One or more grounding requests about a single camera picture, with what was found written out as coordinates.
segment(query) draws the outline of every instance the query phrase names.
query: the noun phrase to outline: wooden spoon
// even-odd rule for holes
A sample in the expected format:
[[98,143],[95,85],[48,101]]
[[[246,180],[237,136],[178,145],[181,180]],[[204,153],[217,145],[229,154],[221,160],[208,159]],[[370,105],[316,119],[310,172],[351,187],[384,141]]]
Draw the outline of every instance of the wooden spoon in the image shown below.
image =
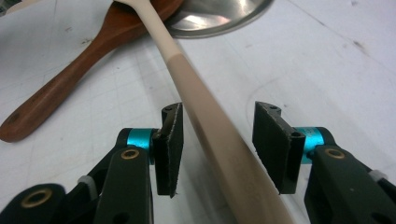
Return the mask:
[[[153,0],[162,20],[170,17],[183,0]],[[85,73],[116,47],[147,32],[137,14],[124,4],[113,2],[97,37],[59,75],[18,107],[1,125],[0,139],[16,142],[32,133],[64,101]]]

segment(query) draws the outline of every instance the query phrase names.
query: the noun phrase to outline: metal bowl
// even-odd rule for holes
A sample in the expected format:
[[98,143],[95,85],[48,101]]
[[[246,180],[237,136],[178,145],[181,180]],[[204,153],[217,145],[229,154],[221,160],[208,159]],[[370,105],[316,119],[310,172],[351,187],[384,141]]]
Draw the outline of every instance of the metal bowl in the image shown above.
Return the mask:
[[196,38],[235,30],[260,17],[273,0],[185,0],[166,26],[174,37]]

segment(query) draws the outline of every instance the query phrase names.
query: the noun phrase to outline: brass rivet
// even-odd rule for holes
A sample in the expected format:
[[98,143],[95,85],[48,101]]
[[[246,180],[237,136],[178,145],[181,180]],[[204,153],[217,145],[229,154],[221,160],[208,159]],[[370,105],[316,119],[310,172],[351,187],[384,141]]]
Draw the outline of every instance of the brass rivet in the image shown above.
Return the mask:
[[22,200],[21,206],[24,208],[33,208],[39,206],[40,204],[46,202],[51,195],[51,189],[38,189],[35,192],[32,192],[28,196],[26,196]]
[[139,151],[136,149],[128,149],[122,152],[121,157],[125,160],[131,160],[139,156]]
[[346,155],[342,151],[334,148],[326,148],[325,152],[328,156],[333,157],[337,160],[341,160],[346,157]]

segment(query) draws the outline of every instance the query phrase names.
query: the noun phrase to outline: wooden spoon handle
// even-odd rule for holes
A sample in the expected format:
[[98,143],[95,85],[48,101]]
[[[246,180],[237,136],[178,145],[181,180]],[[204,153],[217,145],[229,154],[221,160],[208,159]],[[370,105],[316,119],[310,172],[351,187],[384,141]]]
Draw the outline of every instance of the wooden spoon handle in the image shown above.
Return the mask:
[[4,121],[0,127],[0,139],[6,142],[16,142],[32,133],[64,101],[85,73],[115,47],[104,44],[103,38],[95,38],[59,75],[31,96]]

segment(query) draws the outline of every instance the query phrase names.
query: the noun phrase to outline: white work surface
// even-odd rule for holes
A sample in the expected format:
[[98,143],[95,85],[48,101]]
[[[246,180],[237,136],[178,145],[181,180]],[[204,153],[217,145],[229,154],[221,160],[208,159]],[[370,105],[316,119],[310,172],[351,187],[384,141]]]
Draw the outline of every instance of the white work surface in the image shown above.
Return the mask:
[[[89,45],[110,4],[43,0],[0,18],[0,122]],[[395,41],[395,1],[275,0],[241,29],[177,43],[252,151],[254,102],[263,101],[282,108],[290,126],[328,128],[395,184]],[[160,128],[161,109],[179,101],[148,35],[109,53],[33,134],[0,142],[0,209],[39,183],[69,191],[122,128]],[[187,115],[184,128],[177,196],[157,196],[152,179],[155,223],[234,223]],[[296,195],[282,196],[296,223],[309,223],[309,170]]]

